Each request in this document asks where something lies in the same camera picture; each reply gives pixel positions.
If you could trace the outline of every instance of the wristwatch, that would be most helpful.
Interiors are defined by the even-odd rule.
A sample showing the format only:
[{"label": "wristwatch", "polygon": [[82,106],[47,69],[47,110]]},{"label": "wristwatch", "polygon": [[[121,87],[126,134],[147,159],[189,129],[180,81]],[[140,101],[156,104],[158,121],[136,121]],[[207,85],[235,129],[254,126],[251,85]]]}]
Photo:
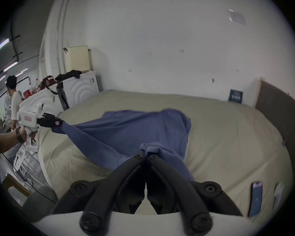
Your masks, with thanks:
[{"label": "wristwatch", "polygon": [[23,140],[23,138],[21,137],[21,134],[20,134],[20,128],[21,127],[18,127],[16,128],[15,132],[16,132],[16,138],[17,140],[19,141],[20,144],[23,144],[25,143],[25,141]]}]

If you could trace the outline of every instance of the plastic bottle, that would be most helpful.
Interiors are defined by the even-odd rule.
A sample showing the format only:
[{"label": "plastic bottle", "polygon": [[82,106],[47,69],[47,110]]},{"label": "plastic bottle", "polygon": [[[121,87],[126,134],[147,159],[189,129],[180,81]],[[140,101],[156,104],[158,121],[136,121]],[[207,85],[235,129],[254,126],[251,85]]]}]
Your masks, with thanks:
[{"label": "plastic bottle", "polygon": [[30,95],[32,95],[32,94],[34,94],[34,90],[33,90],[33,88],[32,88],[32,85],[31,85],[31,83],[29,83],[29,88],[30,88]]},{"label": "plastic bottle", "polygon": [[40,82],[38,79],[36,79],[36,92],[40,91]]}]

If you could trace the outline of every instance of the beige box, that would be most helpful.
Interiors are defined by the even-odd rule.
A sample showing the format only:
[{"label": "beige box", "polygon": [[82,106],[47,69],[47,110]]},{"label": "beige box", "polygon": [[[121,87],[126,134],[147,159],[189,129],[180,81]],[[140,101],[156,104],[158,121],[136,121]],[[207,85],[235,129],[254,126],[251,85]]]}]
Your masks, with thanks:
[{"label": "beige box", "polygon": [[90,70],[90,60],[87,46],[73,46],[68,48],[65,55],[66,72],[71,70],[88,71]]}]

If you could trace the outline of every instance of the blue towel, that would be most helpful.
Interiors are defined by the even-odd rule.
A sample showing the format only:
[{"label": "blue towel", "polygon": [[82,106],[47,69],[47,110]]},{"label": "blue towel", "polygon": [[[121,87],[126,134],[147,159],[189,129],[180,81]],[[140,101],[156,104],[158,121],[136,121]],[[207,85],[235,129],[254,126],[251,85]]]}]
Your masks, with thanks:
[{"label": "blue towel", "polygon": [[99,119],[52,128],[67,134],[78,149],[99,166],[116,169],[139,149],[146,156],[154,153],[163,158],[188,180],[194,180],[184,164],[191,122],[182,112],[105,112]]}]

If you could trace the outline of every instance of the upholstered headboard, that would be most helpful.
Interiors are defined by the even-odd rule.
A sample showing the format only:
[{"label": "upholstered headboard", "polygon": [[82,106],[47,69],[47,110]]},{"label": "upholstered headboard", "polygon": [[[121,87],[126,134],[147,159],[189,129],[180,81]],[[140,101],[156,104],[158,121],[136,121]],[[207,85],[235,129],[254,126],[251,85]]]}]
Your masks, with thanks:
[{"label": "upholstered headboard", "polygon": [[256,109],[271,121],[286,141],[295,182],[295,100],[265,81],[260,81],[260,83]]}]

